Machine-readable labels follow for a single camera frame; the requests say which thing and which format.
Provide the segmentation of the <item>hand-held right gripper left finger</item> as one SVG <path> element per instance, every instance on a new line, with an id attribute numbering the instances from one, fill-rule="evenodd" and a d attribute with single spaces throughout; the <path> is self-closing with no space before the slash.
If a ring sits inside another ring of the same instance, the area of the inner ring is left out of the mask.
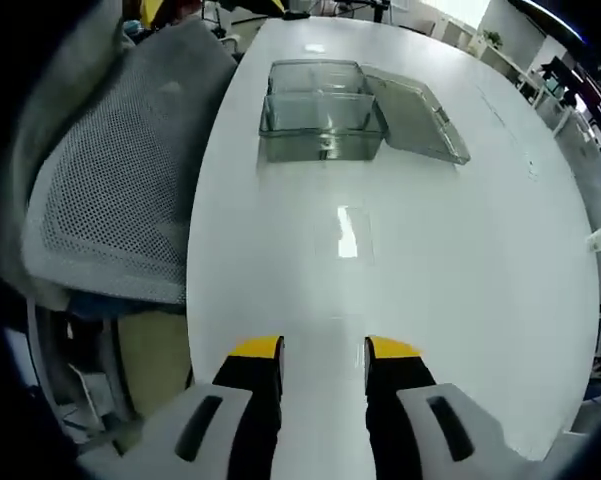
<path id="1" fill-rule="evenodd" d="M 78 458 L 86 479 L 268 479 L 281 429 L 284 338 L 250 338 L 144 422 L 123 456 Z"/>

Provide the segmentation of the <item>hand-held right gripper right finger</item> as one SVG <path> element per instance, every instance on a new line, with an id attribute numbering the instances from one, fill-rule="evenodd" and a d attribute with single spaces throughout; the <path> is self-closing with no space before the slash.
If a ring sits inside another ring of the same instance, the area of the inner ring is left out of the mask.
<path id="1" fill-rule="evenodd" d="M 364 347 L 378 479 L 514 479 L 527 469 L 500 422 L 457 386 L 436 382 L 420 350 L 376 335 Z"/>

